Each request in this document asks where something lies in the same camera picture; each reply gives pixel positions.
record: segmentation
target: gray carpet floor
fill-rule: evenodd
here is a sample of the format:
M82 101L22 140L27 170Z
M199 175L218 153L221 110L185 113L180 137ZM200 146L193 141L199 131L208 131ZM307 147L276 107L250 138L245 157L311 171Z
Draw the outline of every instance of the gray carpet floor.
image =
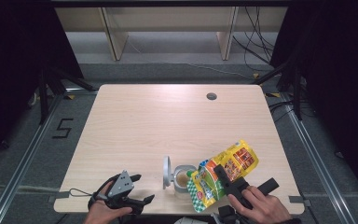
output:
M200 66L168 63L81 64L81 69L88 83L95 87L104 83L224 83L246 85L253 81L253 73L255 72L254 69L243 64L200 64ZM263 70L270 69L265 65L254 65L254 67ZM264 83L263 91L265 93L277 92L275 85L278 79L279 77L275 77ZM67 88L76 87L69 82L65 85ZM74 99L64 99L60 102L3 219L3 223L56 223L63 217L64 219L60 223L82 222L85 214L65 216L56 213L49 197L54 196L61 186L95 96L95 94L76 94ZM269 105L272 105L279 103L282 99L267 97L266 100ZM335 144L310 104L305 102L302 103L301 107L303 123L318 152L322 155L328 171L336 181L358 221L358 182L356 177L345 160L334 154L337 150ZM303 223L317 223L315 218L319 223L341 223L304 149L303 143L296 133L286 108L284 106L279 107L274 111L272 117L276 120L276 128L298 188L304 194L304 197L311 201L311 206L299 217L303 220ZM61 119L73 119L66 123L71 131L68 138L53 138L53 136L62 135L61 131L57 131ZM10 147L0 150L0 195L32 141L39 120L40 108L37 102L29 110L24 111L18 124L13 127L11 134L7 137Z

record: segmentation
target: plastic food package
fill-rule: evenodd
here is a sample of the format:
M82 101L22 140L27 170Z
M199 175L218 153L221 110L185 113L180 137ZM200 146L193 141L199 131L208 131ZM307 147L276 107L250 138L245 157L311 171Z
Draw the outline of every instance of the plastic food package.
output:
M217 156L202 161L187 182L196 212L202 212L226 195L213 170L218 164L224 167L228 178L234 181L248 175L257 166L258 158L249 145L240 140Z

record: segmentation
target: human hand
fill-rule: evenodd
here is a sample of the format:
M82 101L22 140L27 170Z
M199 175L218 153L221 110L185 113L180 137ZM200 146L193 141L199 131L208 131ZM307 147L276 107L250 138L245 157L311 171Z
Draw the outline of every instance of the human hand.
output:
M109 189L109 186L113 184L113 181L108 183L101 193L105 194ZM97 200L89 209L84 224L107 224L115 218L125 216L132 211L130 207L122 207L118 209L111 209L106 206L102 200Z
M234 195L229 194L228 200L237 213L250 218L259 224L280 223L292 217L281 201L272 195L265 196L257 187L249 186L242 191L243 197L252 204L253 209L244 207Z

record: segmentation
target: black device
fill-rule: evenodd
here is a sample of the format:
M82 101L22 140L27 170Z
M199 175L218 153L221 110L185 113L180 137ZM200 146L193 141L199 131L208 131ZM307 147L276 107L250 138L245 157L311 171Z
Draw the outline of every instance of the black device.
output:
M231 180L228 178L227 173L222 165L217 165L214 167L214 172L216 173L217 177L222 183L222 186L225 190L225 194L232 194L234 195L238 201L245 207L252 209L252 204L249 203L248 200L246 200L242 196L242 191L246 189L249 184L246 182L244 178L238 178L237 180L231 182ZM277 187L279 187L278 183L275 181L274 178L269 179L268 181L264 182L262 185L258 187L260 191L264 195L268 195L270 192L275 190ZM218 208L220 218L223 219L223 222L225 224L234 224L236 223L236 220L238 219L234 209L230 205L222 206Z
M97 200L103 200L111 209L118 209L122 207L131 207L132 214L141 215L144 211L144 206L150 204L155 195L150 195L144 198L142 201L134 200L128 197L133 190L133 182L138 181L141 175L129 176L127 171L123 171L120 175L115 175L104 182L101 187L95 191L89 199L89 209ZM105 194L101 193L101 190L111 181L114 183L109 187Z

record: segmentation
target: light wood tabletop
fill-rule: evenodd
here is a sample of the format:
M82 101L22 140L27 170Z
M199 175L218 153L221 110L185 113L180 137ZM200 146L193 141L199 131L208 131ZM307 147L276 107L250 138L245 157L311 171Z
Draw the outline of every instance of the light wood tabletop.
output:
M210 100L207 94L215 94ZM143 214L196 215L190 196L178 198L171 184L163 189L163 158L198 167L239 141L255 151L259 163L245 179L259 186L271 177L277 196L291 214L304 212L265 96L256 85L115 84L101 86L60 191L92 193L109 177L127 170L142 175L129 197L155 194ZM90 197L57 199L60 213L88 212ZM201 214L217 213L224 197Z

